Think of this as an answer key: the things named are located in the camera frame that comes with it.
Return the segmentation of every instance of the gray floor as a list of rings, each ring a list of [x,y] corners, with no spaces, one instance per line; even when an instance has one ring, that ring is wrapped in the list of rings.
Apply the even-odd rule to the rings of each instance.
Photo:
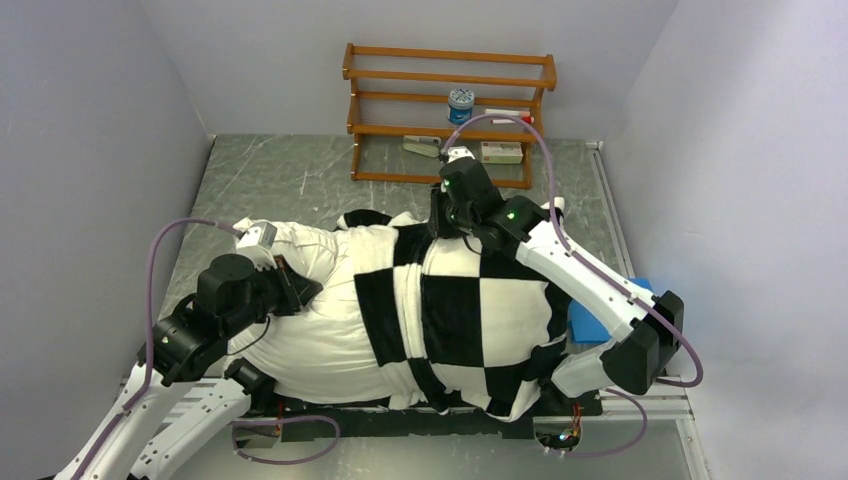
[[[617,271],[610,213],[582,142],[550,141],[555,159],[557,191],[566,199],[565,226],[583,247]],[[349,137],[222,135],[218,137],[203,178],[193,216],[236,222],[245,216],[297,221],[332,228],[336,218],[355,208],[388,214],[408,210],[421,219],[429,211],[426,185],[352,182],[353,151]],[[403,151],[396,139],[374,139],[365,145],[363,170],[409,173],[438,171],[434,159]],[[547,173],[538,153],[535,182],[521,193],[541,201]],[[516,168],[496,168],[492,176],[518,178]],[[197,273],[215,256],[232,249],[232,238],[208,227],[186,233],[164,308],[170,310],[194,291]],[[587,425],[584,451],[620,445],[635,433],[627,422]],[[173,478],[391,479],[689,478],[674,421],[652,421],[639,445],[613,458],[560,459],[544,456],[534,441],[501,440],[497,436],[407,437],[342,440],[326,457],[307,465],[274,467],[250,463],[232,455],[229,432],[205,445]],[[252,452],[276,459],[309,455],[323,441],[277,444]]]

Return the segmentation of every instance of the white wall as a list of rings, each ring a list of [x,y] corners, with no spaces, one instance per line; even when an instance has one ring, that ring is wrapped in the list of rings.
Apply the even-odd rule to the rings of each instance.
[[[108,411],[209,143],[135,0],[0,0],[0,478],[55,474]]]
[[[687,302],[716,479],[848,478],[847,10],[681,0],[606,139],[636,267]]]
[[[551,53],[548,135],[600,139],[677,0],[141,3],[215,133],[345,133],[341,63],[353,42]]]

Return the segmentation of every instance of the blue box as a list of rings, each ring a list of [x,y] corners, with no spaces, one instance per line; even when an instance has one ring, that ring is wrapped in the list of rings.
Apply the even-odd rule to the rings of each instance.
[[[631,282],[653,291],[647,278],[631,278]],[[571,323],[571,336],[574,343],[597,345],[609,341],[610,334],[586,307],[576,301],[568,306],[568,318]]]

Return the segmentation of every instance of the cylindrical container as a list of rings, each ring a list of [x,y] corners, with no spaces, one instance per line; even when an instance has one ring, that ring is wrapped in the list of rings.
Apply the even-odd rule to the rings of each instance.
[[[474,92],[467,88],[455,88],[448,95],[448,121],[454,125],[462,125],[471,118],[474,107]]]

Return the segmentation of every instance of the black and white checkered cover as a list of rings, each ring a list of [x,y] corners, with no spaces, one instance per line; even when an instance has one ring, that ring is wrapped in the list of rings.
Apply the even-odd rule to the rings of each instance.
[[[371,225],[351,229],[354,281],[381,373],[399,392],[392,406],[425,400],[446,413],[446,394],[459,390],[497,419],[521,417],[561,361],[571,298],[476,239],[472,252],[433,240],[425,224],[362,213],[340,224]]]

